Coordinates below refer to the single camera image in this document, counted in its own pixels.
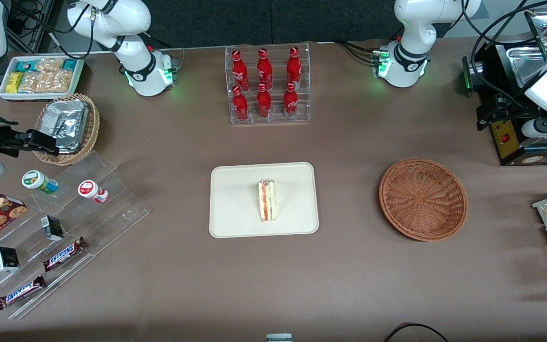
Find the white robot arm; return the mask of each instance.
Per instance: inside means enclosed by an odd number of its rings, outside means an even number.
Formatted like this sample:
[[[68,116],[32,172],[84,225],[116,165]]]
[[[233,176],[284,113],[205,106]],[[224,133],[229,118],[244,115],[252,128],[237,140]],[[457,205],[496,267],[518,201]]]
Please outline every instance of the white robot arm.
[[[469,0],[465,13],[472,17],[481,0]],[[389,60],[379,67],[378,76],[396,87],[409,87],[423,75],[427,56],[436,41],[432,24],[454,22],[462,14],[460,0],[396,0],[393,11],[404,25],[400,42],[380,48]]]
[[[138,36],[149,30],[151,15],[141,0],[86,0],[68,7],[75,31],[111,50],[126,69],[130,85],[143,96],[158,95],[173,86],[170,56],[150,52]]]

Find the black wall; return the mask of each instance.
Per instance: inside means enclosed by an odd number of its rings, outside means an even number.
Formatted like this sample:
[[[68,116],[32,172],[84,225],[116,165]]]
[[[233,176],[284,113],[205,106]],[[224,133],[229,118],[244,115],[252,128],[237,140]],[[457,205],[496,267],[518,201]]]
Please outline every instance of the black wall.
[[[389,38],[394,0],[143,0],[150,35],[174,48]],[[437,26],[439,34],[449,25]]]

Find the small black box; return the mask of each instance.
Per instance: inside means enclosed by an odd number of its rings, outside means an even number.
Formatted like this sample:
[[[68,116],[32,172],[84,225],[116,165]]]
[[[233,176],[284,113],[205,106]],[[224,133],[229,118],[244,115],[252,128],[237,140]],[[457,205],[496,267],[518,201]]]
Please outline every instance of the small black box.
[[[62,225],[56,217],[49,215],[41,217],[41,227],[43,227],[45,238],[52,241],[61,241],[64,239]]]
[[[0,247],[0,272],[13,272],[17,270],[19,270],[19,262],[15,249]]]

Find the red bottle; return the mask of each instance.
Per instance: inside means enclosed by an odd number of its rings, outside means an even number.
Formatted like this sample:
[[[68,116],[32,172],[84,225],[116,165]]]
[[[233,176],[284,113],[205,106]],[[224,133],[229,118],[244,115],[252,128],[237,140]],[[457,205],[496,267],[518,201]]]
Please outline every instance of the red bottle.
[[[233,86],[233,110],[238,121],[248,121],[248,102],[239,86]]]
[[[288,82],[286,93],[284,94],[284,116],[286,119],[294,119],[297,116],[297,103],[299,96],[295,91],[295,84]]]
[[[299,48],[293,46],[290,48],[290,59],[286,64],[288,72],[288,82],[295,84],[295,89],[301,87],[301,60],[299,60]]]
[[[236,80],[236,84],[239,85],[242,91],[248,91],[250,89],[248,68],[241,60],[241,53],[238,50],[235,50],[231,53],[231,56],[233,57],[233,76]]]
[[[264,48],[259,49],[259,62],[256,64],[256,69],[259,71],[259,82],[264,82],[267,90],[271,90],[273,87],[273,68],[269,58],[267,58],[267,50]]]
[[[256,102],[259,104],[259,115],[267,119],[271,113],[271,95],[267,91],[267,85],[263,82],[259,84],[259,93],[256,95]]]

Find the snickers bar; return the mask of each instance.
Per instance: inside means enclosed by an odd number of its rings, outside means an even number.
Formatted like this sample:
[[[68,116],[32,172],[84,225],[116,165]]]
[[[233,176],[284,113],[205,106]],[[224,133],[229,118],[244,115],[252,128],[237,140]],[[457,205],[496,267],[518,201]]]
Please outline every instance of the snickers bar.
[[[18,299],[26,297],[29,294],[46,287],[47,284],[45,283],[45,279],[43,279],[42,275],[39,275],[34,281],[30,282],[29,284],[22,286],[21,288],[15,290],[11,294],[8,294],[7,296],[0,297],[0,310],[5,309]]]
[[[45,271],[48,272],[60,266],[66,260],[69,260],[71,256],[75,255],[78,251],[84,249],[85,247],[87,247],[87,242],[85,242],[83,237],[80,237],[78,240],[73,242],[72,245],[66,247],[60,251],[60,253],[52,256],[50,260],[44,261],[43,266],[45,266]]]

